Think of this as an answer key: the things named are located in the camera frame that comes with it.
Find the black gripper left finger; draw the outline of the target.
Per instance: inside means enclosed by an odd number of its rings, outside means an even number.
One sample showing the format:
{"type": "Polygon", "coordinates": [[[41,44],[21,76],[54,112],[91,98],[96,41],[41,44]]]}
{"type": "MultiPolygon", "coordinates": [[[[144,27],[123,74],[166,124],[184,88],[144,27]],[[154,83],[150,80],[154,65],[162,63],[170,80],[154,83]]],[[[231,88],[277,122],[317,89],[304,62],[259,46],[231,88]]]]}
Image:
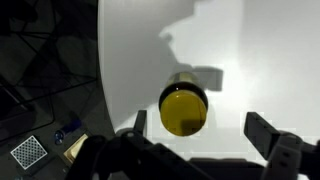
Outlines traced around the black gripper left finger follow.
{"type": "Polygon", "coordinates": [[[139,110],[136,116],[133,129],[139,134],[144,135],[146,130],[147,111],[139,110]]]}

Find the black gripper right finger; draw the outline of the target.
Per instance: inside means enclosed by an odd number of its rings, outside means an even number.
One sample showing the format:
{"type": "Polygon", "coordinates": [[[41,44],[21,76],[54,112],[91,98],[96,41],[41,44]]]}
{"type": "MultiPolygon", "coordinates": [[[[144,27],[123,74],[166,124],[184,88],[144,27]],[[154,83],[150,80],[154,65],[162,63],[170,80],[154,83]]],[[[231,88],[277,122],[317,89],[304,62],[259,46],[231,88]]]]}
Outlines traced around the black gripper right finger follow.
{"type": "Polygon", "coordinates": [[[257,112],[246,114],[243,132],[269,163],[301,163],[302,139],[293,133],[277,130],[257,112]]]}

